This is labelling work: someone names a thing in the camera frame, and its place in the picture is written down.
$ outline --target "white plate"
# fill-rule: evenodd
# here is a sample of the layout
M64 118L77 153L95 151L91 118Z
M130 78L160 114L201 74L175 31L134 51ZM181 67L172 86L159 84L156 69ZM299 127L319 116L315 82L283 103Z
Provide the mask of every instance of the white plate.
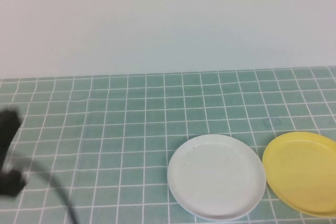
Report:
M260 158L246 144L229 136L203 135L174 153L168 185L191 214L227 221L256 207L265 191L266 175Z

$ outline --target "tiled countertop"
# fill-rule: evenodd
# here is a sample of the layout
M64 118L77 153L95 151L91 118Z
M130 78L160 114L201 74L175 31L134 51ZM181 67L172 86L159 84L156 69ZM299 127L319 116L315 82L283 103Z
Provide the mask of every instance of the tiled countertop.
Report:
M260 157L288 131L336 140L336 67L2 80L0 107L25 120L15 151L45 164L76 205L81 224L203 222L170 195L166 167L196 135L231 135ZM55 191L28 173L5 224L69 223ZM335 224L291 210L267 190L234 223Z

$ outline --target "plate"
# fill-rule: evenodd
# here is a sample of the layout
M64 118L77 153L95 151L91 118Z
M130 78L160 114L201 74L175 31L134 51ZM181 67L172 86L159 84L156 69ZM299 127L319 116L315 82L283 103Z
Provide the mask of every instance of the plate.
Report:
M224 135L202 135L182 144L169 162L167 177L176 201L210 221L246 215L266 187L260 158L243 142Z
M336 216L336 143L308 132L275 138L262 162L269 186L290 207L317 217Z

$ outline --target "white wall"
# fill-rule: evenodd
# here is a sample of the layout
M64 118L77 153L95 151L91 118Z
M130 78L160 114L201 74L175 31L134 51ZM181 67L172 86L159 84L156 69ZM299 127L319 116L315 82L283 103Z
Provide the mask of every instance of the white wall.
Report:
M336 0L0 0L0 76L336 65Z

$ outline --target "plate rim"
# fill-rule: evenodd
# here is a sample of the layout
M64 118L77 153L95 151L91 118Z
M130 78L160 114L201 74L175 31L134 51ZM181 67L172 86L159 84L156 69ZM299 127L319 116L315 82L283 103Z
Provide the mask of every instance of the plate rim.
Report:
M326 137L326 136L322 136L320 134L316 134L316 133L312 133L312 132L306 132L306 131L295 131L295 132L288 132L288 133L285 133L283 135L280 135L280 136L277 136L275 137L265 148L265 151L263 153L263 159L262 159L262 164L265 168L265 172L266 172L266 166L265 166L265 162L267 162L266 160L264 160L264 158L267 158L267 155L268 153L270 152L270 149L272 148L273 145L275 144L278 144L279 141L286 141L286 142L290 142L290 141L293 141L293 137L295 137L296 135L299 135L299 136L302 136L302 135L305 135L306 137L308 138L316 138L315 141L320 143L320 144L323 144L323 146L328 146L328 145L333 145L331 147L335 148L336 150L336 142L333 141L332 139ZM267 184L268 186L272 189L273 193L278 197L278 199L280 199L284 204L286 204L287 206L291 207L292 209L298 211L298 212L301 212L303 214L307 214L307 215L310 215L310 216L314 216L314 217L335 217L336 216L336 213L335 215L316 215L316 214L312 214L310 212L307 212L307 211L304 211L304 210L301 210L295 206L293 206L292 204L286 202L284 199L282 199L281 197L279 197L279 194L273 189L272 185L269 183L269 181L267 180Z
M229 138L229 139L231 139L231 140L233 140L233 141L237 141L237 143L241 144L241 145L244 146L244 147L247 147L247 148L251 151L251 153L252 153L253 155L255 155L255 156L258 158L258 160L260 161L260 166L259 166L259 168L261 168L261 171L263 171L263 181L264 181L264 183L263 183L263 188L264 188L263 193L260 194L259 199L256 200L255 204L253 204L253 206L252 206L248 211L246 211L245 213L243 213L243 214L241 214L241 215L239 215L239 216L237 216L237 217L230 218L230 219L209 219L209 218L202 217L202 216L200 216L200 215L198 215L198 214L196 214L196 213L193 213L192 211L188 210L183 204L181 204L180 201L175 197L175 194L173 193L173 191L171 190L170 179L169 179L169 173L170 173L170 172L169 172L169 171L170 171L170 167L171 167L171 166L170 166L171 161L172 161L172 159L174 158L175 154L177 153L177 151L178 151L179 149L183 148L183 146L185 146L186 143L188 143L189 141L191 141L191 140L192 140L192 141L195 141L196 138L199 138L199 137L207 137L207 136L208 136L208 137L210 137L210 136L220 136L220 137L224 137L224 138ZM241 217L243 217L243 216L249 214L253 209L256 208L256 206L260 203L261 199L263 198L263 195L264 195L265 190L266 190L267 182L266 182L266 171L265 171L265 168L264 168L264 166L263 166L263 163L261 162L260 157L259 157L259 156L258 156L252 149L251 149L251 147L249 147L247 144L245 144L245 143L243 143L242 141L240 141L240 140L238 140L238 139L236 139L236 138L234 138L234 137L231 137L231 136L221 135L221 134L204 134L204 135L199 135L199 136L196 136L196 137L193 137L193 138L187 140L186 142L184 142L180 147L178 147L178 148L175 150L175 152L173 153L172 157L170 158L170 161L169 161L169 164L168 164L168 168L167 168L167 184L168 184L168 188L169 188L170 193L173 195L173 197L174 197L174 199L176 200L176 202L177 202L177 203L178 203L184 210L186 210L186 211L189 212L191 215L196 216L196 217L198 217L198 218L200 218L200 219L207 220L207 221L219 222L219 221L233 221L233 220L237 220L237 219L240 219Z

